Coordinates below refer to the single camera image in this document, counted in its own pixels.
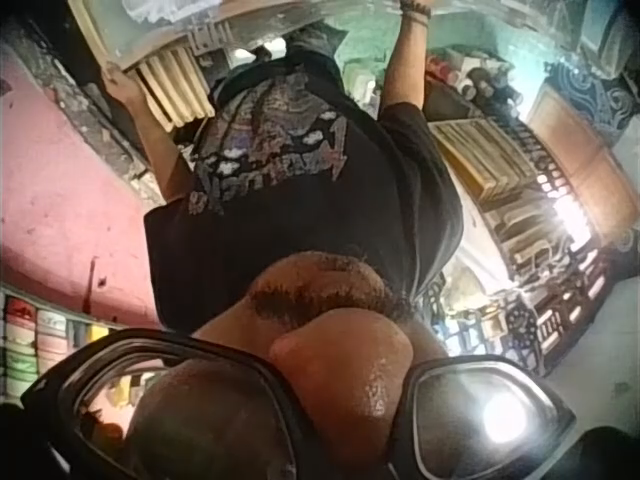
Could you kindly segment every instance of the pink wall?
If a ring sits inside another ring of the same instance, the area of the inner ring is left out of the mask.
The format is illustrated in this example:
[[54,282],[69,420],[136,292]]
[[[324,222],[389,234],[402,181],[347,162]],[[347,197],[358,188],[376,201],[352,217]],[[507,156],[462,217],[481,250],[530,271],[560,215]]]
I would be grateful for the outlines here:
[[105,320],[154,324],[141,201],[4,45],[1,60],[12,88],[1,99],[3,281]]

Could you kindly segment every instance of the black t-shirt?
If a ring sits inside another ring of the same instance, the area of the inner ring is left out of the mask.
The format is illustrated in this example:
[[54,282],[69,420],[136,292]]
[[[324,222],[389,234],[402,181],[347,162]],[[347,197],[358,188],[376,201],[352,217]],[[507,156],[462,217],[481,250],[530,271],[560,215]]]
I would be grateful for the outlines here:
[[147,214],[161,322],[192,333],[296,252],[365,261],[411,299],[457,248],[461,204],[422,112],[378,121],[296,69],[256,80],[205,132],[191,194]]

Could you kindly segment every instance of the glass lens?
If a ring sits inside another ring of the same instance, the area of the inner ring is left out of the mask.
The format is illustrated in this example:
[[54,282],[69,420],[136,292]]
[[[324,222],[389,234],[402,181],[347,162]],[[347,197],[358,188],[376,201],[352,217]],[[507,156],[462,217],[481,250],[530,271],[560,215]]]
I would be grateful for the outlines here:
[[553,409],[528,382],[485,366],[427,372],[416,390],[414,426],[425,476],[473,478],[539,440]]
[[268,386],[230,360],[136,354],[79,400],[82,437],[137,478],[296,477]]

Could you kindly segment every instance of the wooden cabinet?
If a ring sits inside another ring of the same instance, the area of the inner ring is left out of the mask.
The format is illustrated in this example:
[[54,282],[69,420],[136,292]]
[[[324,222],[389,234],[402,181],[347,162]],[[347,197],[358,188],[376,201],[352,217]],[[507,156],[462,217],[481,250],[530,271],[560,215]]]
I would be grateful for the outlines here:
[[528,124],[573,187],[599,245],[635,224],[638,193],[597,133],[552,88],[542,87]]

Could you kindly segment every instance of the wristband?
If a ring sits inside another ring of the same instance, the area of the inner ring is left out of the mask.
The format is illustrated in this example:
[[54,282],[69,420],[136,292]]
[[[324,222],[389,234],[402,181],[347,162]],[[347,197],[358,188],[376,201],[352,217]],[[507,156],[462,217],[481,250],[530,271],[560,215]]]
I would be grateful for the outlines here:
[[411,15],[411,13],[409,12],[405,12],[402,14],[402,18],[406,18],[414,23],[417,23],[418,25],[422,25],[426,29],[429,29],[429,22],[428,22],[429,17],[425,17],[427,18],[427,20],[422,20],[421,18],[416,17],[415,15]]

